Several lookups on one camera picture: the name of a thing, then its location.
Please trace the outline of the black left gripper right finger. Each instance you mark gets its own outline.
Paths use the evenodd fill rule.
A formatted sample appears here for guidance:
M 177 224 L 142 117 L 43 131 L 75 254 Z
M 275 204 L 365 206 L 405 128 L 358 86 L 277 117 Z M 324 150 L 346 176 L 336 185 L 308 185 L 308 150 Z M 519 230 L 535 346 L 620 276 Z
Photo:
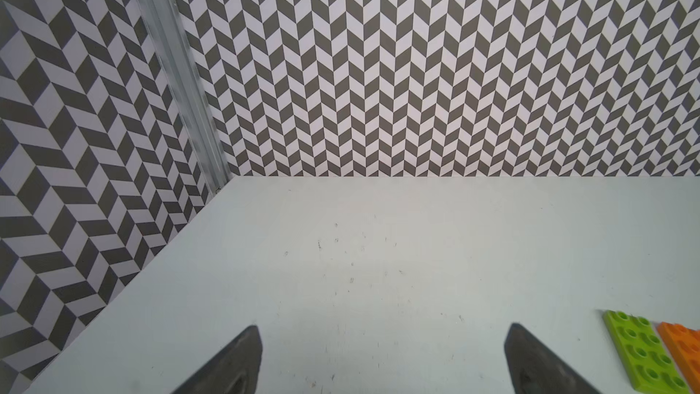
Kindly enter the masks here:
M 517 394 L 600 393 L 520 323 L 510 325 L 504 351 Z

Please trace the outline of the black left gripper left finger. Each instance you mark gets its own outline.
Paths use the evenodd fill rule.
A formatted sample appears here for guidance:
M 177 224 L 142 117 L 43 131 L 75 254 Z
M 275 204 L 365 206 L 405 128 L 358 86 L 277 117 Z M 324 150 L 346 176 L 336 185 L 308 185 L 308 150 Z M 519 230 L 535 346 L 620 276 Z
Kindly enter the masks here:
M 255 393 L 263 357 L 258 326 L 251 325 L 172 394 Z

